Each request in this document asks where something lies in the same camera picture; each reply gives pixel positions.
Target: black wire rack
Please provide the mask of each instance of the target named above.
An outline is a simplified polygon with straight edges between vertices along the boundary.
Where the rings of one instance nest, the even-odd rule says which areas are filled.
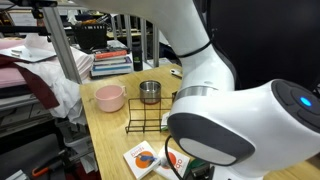
[[[173,98],[174,96],[159,98],[159,102],[153,105],[142,103],[140,98],[129,99],[129,124],[125,127],[126,132],[162,131],[162,115],[171,110]]]

